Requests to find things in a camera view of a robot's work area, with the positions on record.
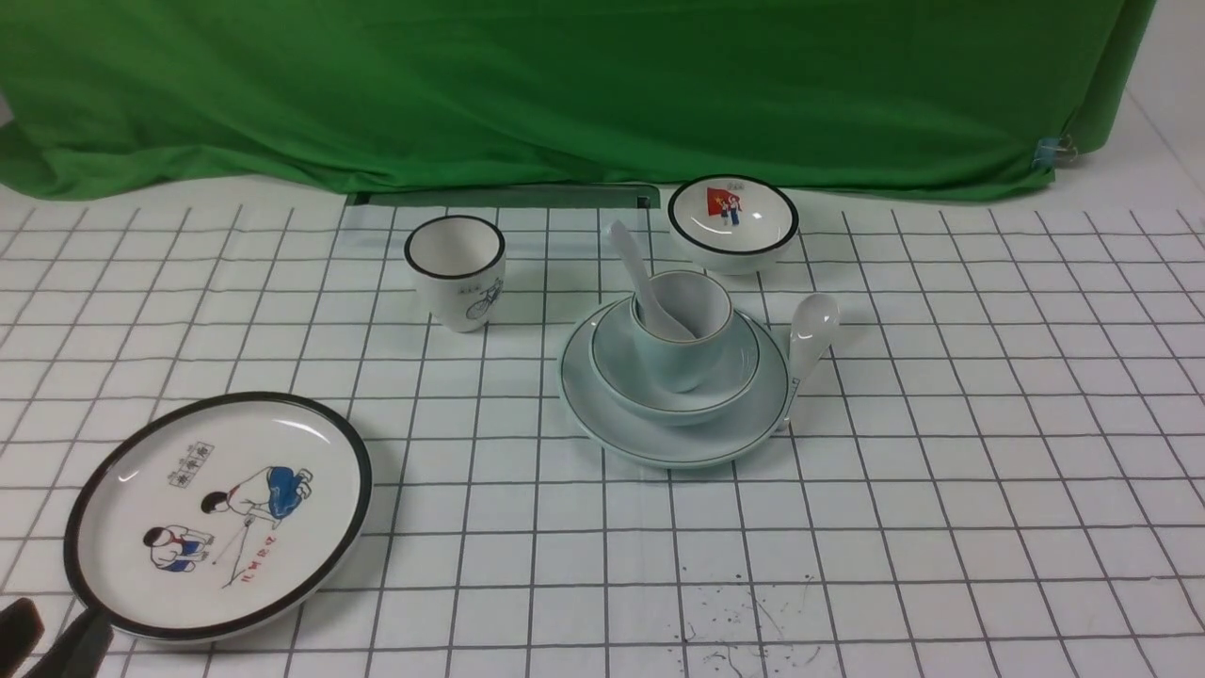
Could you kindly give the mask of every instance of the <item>ceramic spoon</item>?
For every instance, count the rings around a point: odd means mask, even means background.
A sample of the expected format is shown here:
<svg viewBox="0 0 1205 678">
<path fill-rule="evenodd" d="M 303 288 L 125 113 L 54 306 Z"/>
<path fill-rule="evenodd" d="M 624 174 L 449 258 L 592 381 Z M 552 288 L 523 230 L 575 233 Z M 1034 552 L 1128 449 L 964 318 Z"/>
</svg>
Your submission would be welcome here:
<svg viewBox="0 0 1205 678">
<path fill-rule="evenodd" d="M 790 347 L 788 349 L 792 405 L 799 394 L 799 385 L 816 370 L 821 356 L 833 346 L 833 337 L 840 324 L 841 309 L 837 308 L 836 299 L 828 294 L 809 294 L 795 306 L 795 314 L 790 317 Z M 782 419 L 778 430 L 786 429 L 789 424 L 790 409 L 788 408 L 787 417 Z"/>
<path fill-rule="evenodd" d="M 622 220 L 616 220 L 607 226 L 607 235 L 611 237 L 611 244 L 619 252 L 624 267 L 628 269 L 628 276 L 631 277 L 631 284 L 636 289 L 636 300 L 640 301 L 640 309 L 648 330 L 663 338 L 670 338 L 672 342 L 692 341 L 695 337 L 694 332 L 663 308 L 657 300 L 653 283 L 648 279 L 648 272 L 645 271 L 645 261 L 640 258 L 636 241 L 633 240 L 631 232 L 628 232 L 628 226 L 623 225 Z"/>
</svg>

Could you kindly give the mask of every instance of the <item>white bowl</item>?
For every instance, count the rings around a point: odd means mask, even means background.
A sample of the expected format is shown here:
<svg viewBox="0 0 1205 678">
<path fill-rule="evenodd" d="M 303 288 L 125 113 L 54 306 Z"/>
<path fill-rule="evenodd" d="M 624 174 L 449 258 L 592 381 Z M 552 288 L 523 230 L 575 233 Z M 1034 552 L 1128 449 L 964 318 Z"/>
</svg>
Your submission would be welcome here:
<svg viewBox="0 0 1205 678">
<path fill-rule="evenodd" d="M 675 394 L 657 384 L 636 355 L 631 296 L 610 306 L 590 334 L 590 367 L 616 403 L 665 426 L 694 426 L 728 412 L 753 387 L 760 347 L 745 316 L 735 313 L 724 352 L 703 384 Z"/>
<path fill-rule="evenodd" d="M 666 211 L 686 255 L 728 275 L 772 265 L 799 232 L 799 212 L 787 195 L 747 176 L 696 178 L 674 191 Z"/>
</svg>

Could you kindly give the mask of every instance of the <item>pale blue saucer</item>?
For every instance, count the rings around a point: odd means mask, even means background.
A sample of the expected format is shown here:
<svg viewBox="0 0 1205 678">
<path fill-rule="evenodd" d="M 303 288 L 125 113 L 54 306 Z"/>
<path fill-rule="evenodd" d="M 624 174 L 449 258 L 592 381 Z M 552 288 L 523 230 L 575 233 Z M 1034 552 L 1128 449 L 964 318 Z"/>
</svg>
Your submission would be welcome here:
<svg viewBox="0 0 1205 678">
<path fill-rule="evenodd" d="M 574 328 L 557 370 L 570 419 L 593 441 L 636 464 L 699 468 L 731 461 L 778 429 L 790 407 L 787 360 L 770 332 L 745 316 L 757 336 L 760 360 L 748 394 L 737 403 L 698 426 L 665 426 L 623 409 L 590 367 L 590 334 L 613 305 L 596 308 Z"/>
</svg>

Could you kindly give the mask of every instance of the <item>white cup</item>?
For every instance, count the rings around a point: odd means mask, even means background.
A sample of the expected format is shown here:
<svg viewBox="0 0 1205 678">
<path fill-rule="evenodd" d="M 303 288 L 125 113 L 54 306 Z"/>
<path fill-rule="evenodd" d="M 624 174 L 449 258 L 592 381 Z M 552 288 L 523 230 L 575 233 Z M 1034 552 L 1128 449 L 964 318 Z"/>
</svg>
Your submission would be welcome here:
<svg viewBox="0 0 1205 678">
<path fill-rule="evenodd" d="M 489 319 L 502 293 L 506 238 L 483 218 L 434 218 L 406 238 L 415 290 L 443 326 L 472 331 Z"/>
</svg>

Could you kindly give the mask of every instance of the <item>green cloth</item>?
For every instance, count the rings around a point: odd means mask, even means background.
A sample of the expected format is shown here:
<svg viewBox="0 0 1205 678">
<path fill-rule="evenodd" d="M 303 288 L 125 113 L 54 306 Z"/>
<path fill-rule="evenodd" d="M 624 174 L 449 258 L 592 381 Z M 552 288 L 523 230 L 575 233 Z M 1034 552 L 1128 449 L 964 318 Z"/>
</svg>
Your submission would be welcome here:
<svg viewBox="0 0 1205 678">
<path fill-rule="evenodd" d="M 8 0 L 0 182 L 265 173 L 986 200 L 1104 143 L 1154 0 Z"/>
</svg>

